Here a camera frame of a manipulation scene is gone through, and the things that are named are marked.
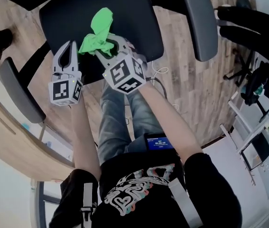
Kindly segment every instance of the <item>leg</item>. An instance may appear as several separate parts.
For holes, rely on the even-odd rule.
[[[135,140],[125,148],[125,153],[146,152],[144,134],[163,133],[163,129],[139,91],[127,95],[127,98],[133,118]]]
[[[218,17],[262,35],[269,35],[269,14],[247,8],[218,7]]]
[[[259,52],[269,60],[269,37],[236,26],[221,26],[220,34],[236,44]]]
[[[131,143],[125,120],[125,95],[104,84],[101,98],[102,121],[99,130],[98,156],[100,165],[124,153]]]
[[[145,133],[163,132],[158,120],[139,91],[127,95],[127,98],[131,107],[134,137],[136,139]]]

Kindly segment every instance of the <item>cable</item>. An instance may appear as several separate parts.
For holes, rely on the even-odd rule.
[[[168,67],[164,66],[164,67],[161,67],[160,69],[156,70],[156,69],[153,67],[153,62],[154,62],[154,61],[151,62],[151,67],[152,67],[153,71],[155,71],[155,74],[153,75],[153,77],[152,77],[151,79],[154,79],[154,78],[156,77],[157,74],[166,74],[166,73],[168,73],[168,71],[169,71],[169,68],[168,68]]]
[[[158,81],[159,82],[159,84],[163,88],[165,99],[167,99],[167,92],[166,92],[166,89],[165,89],[164,85],[162,84],[162,82],[158,78],[151,78],[151,77],[146,78],[146,81],[150,81],[150,80],[155,80],[155,81]]]
[[[161,84],[161,86],[162,86],[162,88],[163,88],[163,91],[164,91],[164,94],[166,94],[165,98],[167,99],[166,89],[165,89],[165,87],[163,86],[163,84],[160,82],[160,80],[156,78],[156,75],[157,75],[157,74],[166,74],[166,73],[168,73],[169,68],[166,67],[166,66],[164,66],[164,67],[161,67],[161,68],[159,68],[158,70],[156,70],[156,69],[154,68],[153,62],[154,62],[154,61],[151,62],[151,67],[152,67],[152,70],[155,72],[155,74],[153,75],[153,77],[150,78],[150,80],[152,80],[152,84],[153,84],[153,86],[154,86],[154,81],[158,81],[158,82]],[[180,109],[180,106],[179,106],[178,104],[172,104],[172,105],[173,105],[174,107],[176,107],[176,110],[177,110],[177,111]]]

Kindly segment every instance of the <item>chair armrest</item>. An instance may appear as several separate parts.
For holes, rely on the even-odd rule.
[[[207,61],[218,52],[217,24],[210,0],[184,0],[195,57]]]
[[[27,86],[21,84],[19,73],[12,58],[6,58],[0,67],[0,76],[9,96],[16,107],[34,124],[45,120],[46,115],[29,92]]]

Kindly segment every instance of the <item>person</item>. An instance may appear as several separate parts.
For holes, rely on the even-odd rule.
[[[188,191],[204,227],[241,227],[237,197],[176,109],[150,81],[127,95],[135,136],[131,141],[124,97],[104,84],[98,148],[84,99],[71,107],[75,170],[61,184],[62,198],[49,227],[83,227],[87,183],[92,183],[92,228],[189,227],[168,187],[174,179]],[[174,149],[148,150],[144,134],[163,132]]]

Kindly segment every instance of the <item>display screen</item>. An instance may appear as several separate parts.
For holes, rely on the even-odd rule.
[[[148,138],[149,150],[167,150],[173,149],[173,146],[169,142],[167,137]]]

